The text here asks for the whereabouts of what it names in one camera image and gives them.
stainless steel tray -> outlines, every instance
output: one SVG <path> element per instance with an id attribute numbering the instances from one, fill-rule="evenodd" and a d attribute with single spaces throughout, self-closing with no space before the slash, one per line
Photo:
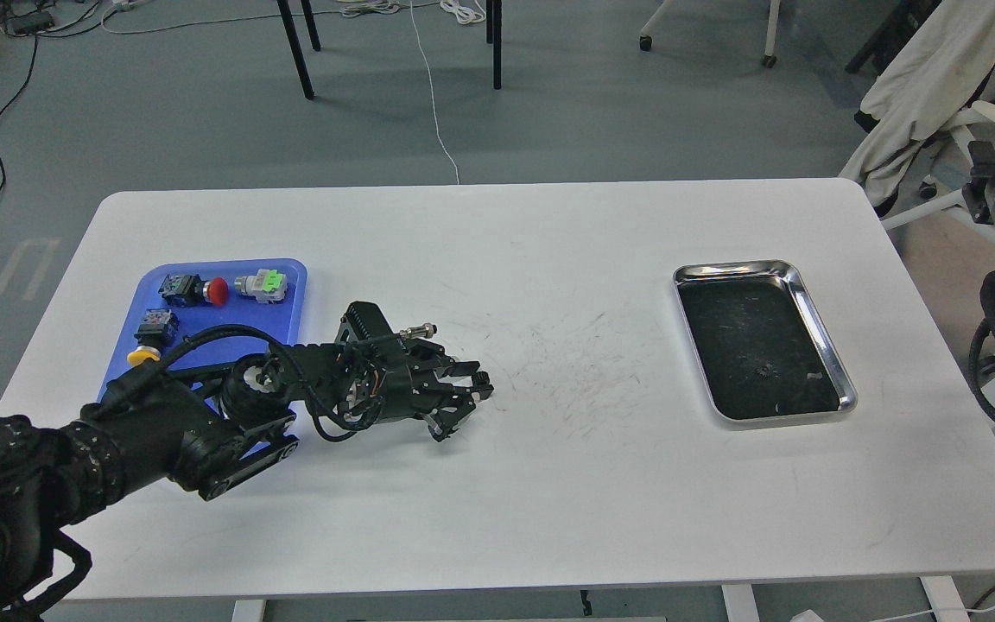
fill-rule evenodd
<path id="1" fill-rule="evenodd" d="M 853 409 L 858 394 L 793 265 L 686 265 L 675 272 L 675 288 L 708 396 L 726 420 Z"/>

gray floor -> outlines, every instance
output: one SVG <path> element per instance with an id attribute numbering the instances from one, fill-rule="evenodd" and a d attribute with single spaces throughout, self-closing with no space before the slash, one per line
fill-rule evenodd
<path id="1" fill-rule="evenodd" d="M 261 15 L 271 4 L 155 0 L 110 25 L 148 29 Z M 638 50 L 637 33 L 656 0 L 512 0 L 505 7 L 501 92 L 490 88 L 481 25 L 459 27 L 435 8 L 415 17 L 432 64 L 442 135 L 465 184 L 827 177 L 864 136 L 850 115 L 870 75 L 846 75 L 842 64 L 892 4 L 787 1 L 779 61 L 765 70 L 758 65 L 761 0 L 679 3 L 652 53 Z M 70 17 L 79 6 L 60 0 L 56 11 Z M 408 13 L 323 16 L 319 25 L 325 50 L 307 51 L 319 92 L 313 103 L 301 98 L 277 20 L 41 41 L 32 83 L 0 123 L 9 175 L 0 199 L 0 276 L 20 244 L 38 240 L 23 247 L 30 251 L 0 292 L 0 394 L 108 194 L 454 182 L 434 138 Z M 0 106 L 19 86 L 31 48 L 31 40 L 0 33 Z M 163 225 L 193 235 L 194 223 L 177 215 Z M 311 244 L 321 235 L 309 232 Z M 52 248 L 48 240 L 57 244 L 48 275 L 33 278 L 40 248 Z M 111 258 L 116 253 L 111 248 Z M 984 265 L 982 273 L 994 267 Z M 967 603 L 993 582 L 995 576 L 959 579 Z M 828 621 L 865 621 L 927 605 L 915 579 L 755 591 L 770 622 L 810 607 Z M 716 587 L 595 590 L 591 600 L 600 617 L 726 618 Z M 66 603 L 48 619 L 205 621 L 228 619 L 230 610 L 231 602 L 221 601 Z M 577 591 L 555 590 L 284 600 L 271 603 L 268 619 L 578 615 Z"/>

